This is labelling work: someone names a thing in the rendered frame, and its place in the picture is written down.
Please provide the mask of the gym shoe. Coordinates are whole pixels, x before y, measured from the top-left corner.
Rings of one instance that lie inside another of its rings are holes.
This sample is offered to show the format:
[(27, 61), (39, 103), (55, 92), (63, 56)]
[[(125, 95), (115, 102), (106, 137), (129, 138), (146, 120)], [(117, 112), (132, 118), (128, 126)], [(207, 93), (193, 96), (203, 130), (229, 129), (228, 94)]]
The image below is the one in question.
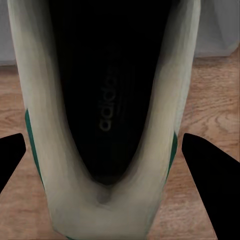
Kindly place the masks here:
[(7, 0), (54, 230), (144, 240), (174, 160), (201, 0)]

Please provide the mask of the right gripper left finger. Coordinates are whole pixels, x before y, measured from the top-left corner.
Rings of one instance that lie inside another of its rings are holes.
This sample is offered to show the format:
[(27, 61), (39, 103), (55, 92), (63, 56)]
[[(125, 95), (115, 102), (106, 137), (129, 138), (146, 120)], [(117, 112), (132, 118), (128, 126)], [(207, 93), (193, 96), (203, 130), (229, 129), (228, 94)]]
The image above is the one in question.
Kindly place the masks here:
[(26, 153), (22, 133), (0, 138), (0, 193)]

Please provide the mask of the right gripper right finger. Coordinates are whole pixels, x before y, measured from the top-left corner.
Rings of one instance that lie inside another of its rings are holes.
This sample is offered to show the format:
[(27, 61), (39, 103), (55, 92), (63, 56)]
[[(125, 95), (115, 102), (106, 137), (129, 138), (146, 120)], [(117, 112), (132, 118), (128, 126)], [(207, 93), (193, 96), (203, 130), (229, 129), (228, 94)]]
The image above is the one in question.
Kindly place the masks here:
[(190, 133), (182, 152), (218, 240), (240, 240), (240, 162)]

